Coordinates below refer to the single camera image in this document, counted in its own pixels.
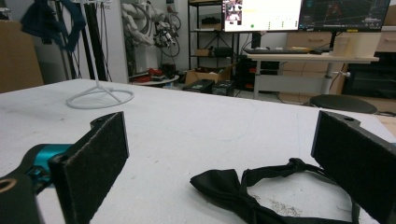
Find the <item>black box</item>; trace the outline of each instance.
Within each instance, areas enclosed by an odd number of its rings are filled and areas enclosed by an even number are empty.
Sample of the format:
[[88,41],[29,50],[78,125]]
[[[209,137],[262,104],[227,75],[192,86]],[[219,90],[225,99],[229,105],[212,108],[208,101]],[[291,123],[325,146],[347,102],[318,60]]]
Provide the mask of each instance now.
[[224,96],[233,96],[233,81],[230,80],[221,80],[218,81],[212,87],[212,94],[215,95],[224,95]]
[[200,93],[212,93],[212,87],[215,84],[214,80],[210,79],[201,79],[192,82],[190,85],[187,85],[183,88],[183,91],[193,91]]

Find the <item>image on monitor screen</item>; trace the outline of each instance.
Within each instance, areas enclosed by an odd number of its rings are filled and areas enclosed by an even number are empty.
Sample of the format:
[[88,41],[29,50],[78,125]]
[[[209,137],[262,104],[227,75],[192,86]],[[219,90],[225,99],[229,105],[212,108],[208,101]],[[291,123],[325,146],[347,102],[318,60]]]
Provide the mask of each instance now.
[[222,0],[223,31],[298,30],[301,0]]
[[379,32],[390,0],[303,0],[299,30]]

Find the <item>monitor screen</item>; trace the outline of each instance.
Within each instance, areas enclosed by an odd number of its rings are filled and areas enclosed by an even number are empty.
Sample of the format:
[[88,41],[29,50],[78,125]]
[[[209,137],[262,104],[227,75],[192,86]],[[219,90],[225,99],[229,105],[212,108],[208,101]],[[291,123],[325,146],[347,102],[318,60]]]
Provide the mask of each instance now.
[[303,0],[299,30],[379,32],[390,0]]
[[224,32],[298,29],[301,0],[222,0]]

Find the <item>wooden desk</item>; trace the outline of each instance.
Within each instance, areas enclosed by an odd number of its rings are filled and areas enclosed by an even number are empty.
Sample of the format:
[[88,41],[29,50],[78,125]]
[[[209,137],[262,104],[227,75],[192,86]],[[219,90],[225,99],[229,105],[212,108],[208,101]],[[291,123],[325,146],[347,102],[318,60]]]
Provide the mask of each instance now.
[[[248,54],[247,57],[257,61],[256,78],[254,81],[253,99],[257,99],[259,91],[316,92],[328,94],[332,84],[333,65],[335,63],[370,63],[378,58],[333,57],[328,53],[313,54]],[[261,75],[261,62],[311,62],[328,63],[325,77],[288,77]]]
[[[203,197],[190,178],[210,169],[235,169],[240,178],[246,169],[286,164],[289,158],[318,165],[310,156],[317,108],[107,82],[101,84],[133,91],[134,99],[94,110],[65,104],[94,84],[79,79],[0,94],[0,176],[14,170],[31,147],[73,144],[92,120],[124,112],[130,158],[91,224],[243,224]],[[374,116],[339,113],[396,142]],[[348,196],[309,174],[262,181],[249,193],[281,215],[350,219]],[[64,223],[55,189],[45,189],[37,200],[46,223]],[[375,223],[364,211],[360,222]]]

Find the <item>round stool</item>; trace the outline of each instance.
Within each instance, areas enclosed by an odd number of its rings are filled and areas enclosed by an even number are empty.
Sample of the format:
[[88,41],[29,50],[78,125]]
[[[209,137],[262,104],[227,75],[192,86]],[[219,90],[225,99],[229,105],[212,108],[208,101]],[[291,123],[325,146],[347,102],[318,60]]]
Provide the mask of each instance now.
[[376,107],[363,100],[345,95],[317,95],[309,100],[309,104],[315,107],[374,114]]

